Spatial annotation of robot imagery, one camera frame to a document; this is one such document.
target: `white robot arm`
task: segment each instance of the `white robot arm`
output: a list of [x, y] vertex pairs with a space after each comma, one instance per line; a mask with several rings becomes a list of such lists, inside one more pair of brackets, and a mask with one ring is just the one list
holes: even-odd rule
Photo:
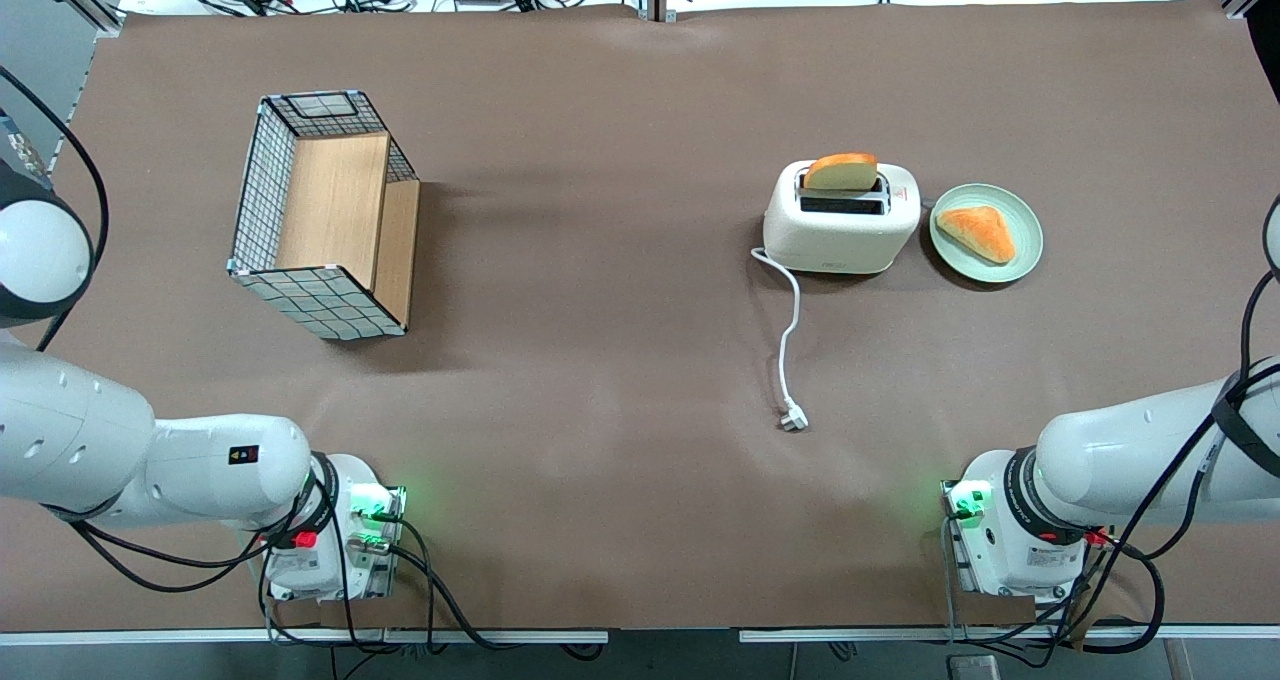
[[[1263, 229], [1270, 273], [1245, 310], [1280, 278], [1280, 220]], [[1242, 353], [1248, 359], [1248, 351]], [[1034, 447], [978, 456], [943, 483], [956, 520], [961, 585], [1052, 604], [1083, 570], [1085, 533], [1144, 521], [1251, 522], [1280, 517], [1280, 360], [1123, 405], [1056, 416]], [[1185, 460], [1176, 462], [1175, 458]]]
[[[74, 213], [0, 163], [0, 328], [67, 311], [92, 277], [90, 257]], [[404, 498], [365, 461], [312, 453], [292, 420], [157, 421], [136, 391], [4, 330], [0, 496], [99, 529], [219, 520], [261, 531], [279, 599], [387, 594]]]

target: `white toaster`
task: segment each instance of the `white toaster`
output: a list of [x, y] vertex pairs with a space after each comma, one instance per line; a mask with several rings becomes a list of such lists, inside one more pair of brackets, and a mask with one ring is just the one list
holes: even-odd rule
[[915, 178], [904, 168], [881, 164], [870, 191], [812, 191], [801, 184], [813, 163], [792, 163], [778, 175], [764, 211], [764, 251], [791, 270], [886, 270], [920, 223]]

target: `plate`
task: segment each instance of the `plate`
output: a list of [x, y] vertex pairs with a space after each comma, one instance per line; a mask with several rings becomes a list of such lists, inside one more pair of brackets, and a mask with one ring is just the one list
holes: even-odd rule
[[[1018, 255], [1006, 265], [997, 265], [960, 245], [960, 241], [938, 228], [938, 214], [956, 207], [989, 205], [1005, 215]], [[1032, 271], [1044, 251], [1044, 231], [1032, 209], [1015, 193], [996, 184], [969, 183], [942, 193], [929, 213], [929, 237], [933, 247], [956, 273], [983, 283], [1011, 283]]]

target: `wooden board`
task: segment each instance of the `wooden board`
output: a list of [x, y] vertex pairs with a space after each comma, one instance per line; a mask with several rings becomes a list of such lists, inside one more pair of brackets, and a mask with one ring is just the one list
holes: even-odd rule
[[390, 134], [302, 138], [275, 266], [342, 265], [374, 287]]
[[374, 275], [374, 297], [406, 328], [413, 288], [413, 241], [417, 237], [417, 193], [421, 187], [417, 181], [387, 183]]

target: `brown tabletop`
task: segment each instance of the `brown tabletop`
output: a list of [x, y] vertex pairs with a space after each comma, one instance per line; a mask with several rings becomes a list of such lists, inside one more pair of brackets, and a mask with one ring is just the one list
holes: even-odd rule
[[[367, 92], [430, 183], [403, 338], [319, 341], [223, 270], [257, 99], [311, 88]], [[943, 622], [940, 480], [1057, 414], [1229, 374], [1280, 190], [1280, 110], [1216, 0], [668, 26], [617, 6], [134, 15], [73, 128], [111, 238], [52, 351], [157, 416], [285, 415], [365, 457], [410, 488], [481, 626]], [[786, 434], [790, 291], [748, 251], [782, 165], [841, 150], [910, 169], [928, 198], [1010, 188], [1046, 251], [998, 292], [919, 237], [874, 278], [803, 278], [790, 380], [813, 429]], [[92, 225], [69, 152], [58, 179]], [[1265, 301], [1258, 352], [1275, 318]], [[0, 517], [4, 630], [261, 622], [247, 570], [147, 593], [35, 506]], [[131, 537], [236, 548], [216, 524]], [[1276, 556], [1275, 525], [1196, 526], [1161, 561], [1167, 619], [1280, 621]], [[1144, 612], [1143, 583], [1130, 570], [1111, 602]], [[361, 616], [421, 625], [422, 607], [402, 593]]]

